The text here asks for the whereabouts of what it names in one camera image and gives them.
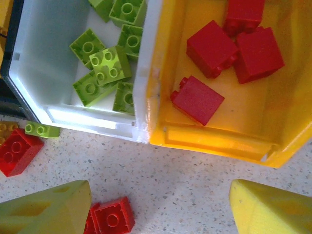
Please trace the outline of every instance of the green 2x4 brick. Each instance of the green 2x4 brick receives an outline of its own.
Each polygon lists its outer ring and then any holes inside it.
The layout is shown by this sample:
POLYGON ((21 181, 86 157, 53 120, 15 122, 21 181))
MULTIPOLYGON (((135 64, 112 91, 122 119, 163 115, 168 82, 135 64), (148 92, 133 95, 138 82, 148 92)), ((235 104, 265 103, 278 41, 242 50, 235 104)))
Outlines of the green 2x4 brick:
POLYGON ((117 27, 121 27, 123 24, 142 27, 146 11, 146 0, 116 0, 109 18, 117 27))
POLYGON ((135 115, 135 108, 133 104, 133 84, 126 82, 119 82, 115 96, 113 111, 135 115))
POLYGON ((119 45, 91 55, 90 61, 97 79, 103 84, 131 77, 126 52, 119 45))
POLYGON ((70 45, 70 48, 83 65, 92 70, 89 56, 106 49, 106 46, 91 29, 88 29, 70 45))
POLYGON ((82 104, 90 107, 117 89, 117 81, 106 84, 94 70, 73 84, 82 104))
POLYGON ((59 137, 59 127, 49 126, 41 123, 28 121, 25 127, 25 133, 43 138, 57 138, 59 137))
POLYGON ((131 60, 138 60, 140 52, 141 38, 143 35, 143 28, 124 24, 122 26, 118 45, 125 48, 126 54, 131 60))

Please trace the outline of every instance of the speckled floor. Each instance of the speckled floor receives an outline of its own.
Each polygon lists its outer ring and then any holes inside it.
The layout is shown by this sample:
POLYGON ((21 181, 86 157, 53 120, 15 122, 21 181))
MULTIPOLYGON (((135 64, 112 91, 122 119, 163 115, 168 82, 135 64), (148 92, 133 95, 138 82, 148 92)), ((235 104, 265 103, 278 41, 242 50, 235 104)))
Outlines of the speckled floor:
POLYGON ((59 139, 45 140, 22 175, 0 175, 0 202, 87 179, 93 201, 128 196, 134 234, 234 234, 228 193, 236 178, 312 196, 312 141, 277 170, 63 129, 59 139))

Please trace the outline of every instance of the yellow plastic piece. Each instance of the yellow plastic piece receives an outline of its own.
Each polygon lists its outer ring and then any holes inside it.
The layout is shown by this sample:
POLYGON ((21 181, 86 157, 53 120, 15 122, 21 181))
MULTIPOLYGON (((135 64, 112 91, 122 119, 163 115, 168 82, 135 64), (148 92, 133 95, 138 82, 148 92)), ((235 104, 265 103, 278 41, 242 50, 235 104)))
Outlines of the yellow plastic piece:
POLYGON ((77 180, 0 204, 1 234, 82 234, 89 182, 77 180))
POLYGON ((11 135, 12 131, 18 128, 17 122, 0 121, 0 145, 11 135))
POLYGON ((147 90, 150 143, 280 167, 312 137, 312 0, 267 0, 261 26, 272 27, 286 66, 240 85, 234 69, 206 79, 186 54, 187 39, 215 20, 227 0, 163 0, 147 90), (175 109, 173 90, 195 76, 225 97, 206 126, 175 109))
POLYGON ((312 197, 237 179, 230 203, 240 234, 312 233, 312 197))

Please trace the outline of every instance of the plastic bin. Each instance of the plastic bin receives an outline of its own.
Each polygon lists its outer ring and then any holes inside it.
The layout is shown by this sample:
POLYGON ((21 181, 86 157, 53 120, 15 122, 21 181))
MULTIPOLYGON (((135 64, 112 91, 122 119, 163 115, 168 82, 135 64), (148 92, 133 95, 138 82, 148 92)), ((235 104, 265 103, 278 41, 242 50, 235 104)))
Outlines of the plastic bin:
POLYGON ((131 63, 134 117, 112 111, 115 93, 85 108, 72 86, 89 70, 69 45, 92 28, 104 44, 115 46, 121 28, 105 23, 88 0, 14 1, 1 74, 29 107, 27 117, 47 125, 147 142, 146 124, 138 119, 145 121, 140 109, 146 103, 161 1, 147 2, 139 61, 131 63))
POLYGON ((190 36, 211 20, 222 25, 226 4, 163 0, 147 92, 150 142, 279 167, 312 136, 312 1, 266 1, 262 26, 273 28, 286 67, 243 85, 233 68, 206 79, 186 55, 190 36), (225 97, 206 126, 169 99, 190 75, 225 97))

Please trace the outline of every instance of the yellow toy block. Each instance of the yellow toy block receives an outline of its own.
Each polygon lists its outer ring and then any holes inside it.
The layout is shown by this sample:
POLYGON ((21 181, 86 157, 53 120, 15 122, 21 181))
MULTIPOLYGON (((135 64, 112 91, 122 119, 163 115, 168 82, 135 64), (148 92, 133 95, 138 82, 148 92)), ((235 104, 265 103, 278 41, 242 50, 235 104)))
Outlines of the yellow toy block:
POLYGON ((17 122, 0 121, 0 145, 11 135, 11 132, 18 128, 17 122))
POLYGON ((1 234, 82 234, 91 206, 88 181, 77 180, 0 204, 1 234))
POLYGON ((230 203, 240 234, 312 233, 312 197, 237 179, 230 203))

